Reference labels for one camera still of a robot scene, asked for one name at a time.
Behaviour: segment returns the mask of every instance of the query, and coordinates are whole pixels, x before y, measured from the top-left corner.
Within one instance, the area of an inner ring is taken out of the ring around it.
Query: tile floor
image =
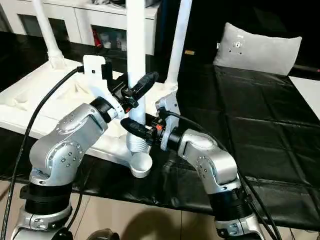
[[[9,183],[0,181],[0,227],[7,201]],[[16,184],[7,239],[13,231],[24,201],[19,199],[23,185]],[[71,204],[77,205],[78,194],[72,194]],[[86,240],[96,230],[110,228],[121,240],[219,240],[213,217],[192,212],[147,206],[107,198],[83,196],[80,211],[71,227],[75,240]],[[288,228],[279,228],[283,240],[292,240]],[[296,240],[316,240],[317,232],[292,229]]]

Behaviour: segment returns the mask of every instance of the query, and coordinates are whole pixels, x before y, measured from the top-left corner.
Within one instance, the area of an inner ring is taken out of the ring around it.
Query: red object
[[[99,39],[98,33],[96,30],[92,30],[93,32],[93,39],[94,39],[94,45],[98,48],[102,48],[101,41]]]
[[[160,125],[155,126],[155,128],[158,129],[159,131],[162,130],[162,126],[160,126]]]

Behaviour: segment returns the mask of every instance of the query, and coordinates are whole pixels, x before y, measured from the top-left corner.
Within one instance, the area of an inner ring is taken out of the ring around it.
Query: black mat
[[[46,51],[40,38],[0,33],[0,39],[5,41],[5,46],[0,44],[3,90],[44,63]],[[115,71],[126,70],[123,53],[67,42],[59,46],[66,58],[81,61],[84,54],[99,53],[112,58]],[[147,71],[159,71],[163,81],[164,62],[147,56]],[[320,123],[289,78],[184,59],[178,103],[182,115],[203,125],[226,145],[277,225],[320,231]],[[22,135],[0,128],[0,139],[0,177],[6,179]],[[28,152],[34,142],[28,141],[19,182],[28,180]],[[158,147],[152,148],[151,156],[149,176],[136,179],[124,166],[86,155],[74,190],[79,190],[82,176],[92,169],[86,194],[211,213],[203,186],[186,161]]]

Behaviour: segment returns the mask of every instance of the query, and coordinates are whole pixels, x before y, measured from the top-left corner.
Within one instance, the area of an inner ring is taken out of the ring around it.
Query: white cabinet
[[[32,34],[37,30],[32,26],[38,24],[36,12],[31,1],[24,0],[0,0],[3,11],[15,34]],[[57,32],[66,31],[66,38],[74,43],[81,43],[77,18],[73,7],[53,5],[45,3],[43,5],[46,16],[51,25],[56,25]]]
[[[12,31],[16,34],[40,35],[31,0],[0,0]],[[126,50],[127,11],[112,4],[94,5],[91,0],[43,0],[57,39],[95,45],[94,33],[107,48]],[[145,9],[146,54],[155,52],[159,4]]]
[[[97,31],[101,41],[109,40],[111,48],[114,47],[119,38],[123,44],[126,44],[127,16],[87,9],[75,9],[75,15],[78,19],[79,31],[83,44],[94,45],[93,30]],[[154,19],[145,19],[145,52],[153,55],[155,51],[156,21]]]

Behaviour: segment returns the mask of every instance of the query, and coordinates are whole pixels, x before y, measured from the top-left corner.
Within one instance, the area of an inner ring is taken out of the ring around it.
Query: white plastic base
[[[53,70],[46,62],[20,81],[0,93],[0,127],[24,134],[29,120],[41,99],[67,73],[80,66],[80,62],[65,59],[66,69]],[[117,79],[122,73],[113,72]],[[30,132],[30,136],[39,139],[49,134],[58,121],[82,103],[89,104],[94,96],[86,85],[87,79],[82,73],[72,76],[47,101],[40,111]],[[170,93],[164,84],[156,83],[146,94],[146,112],[156,115],[155,102]],[[132,156],[126,146],[127,132],[121,127],[120,120],[114,119],[108,124],[107,131],[86,152],[100,159],[124,165],[131,169],[137,178],[145,177],[151,168],[152,159],[143,155]]]

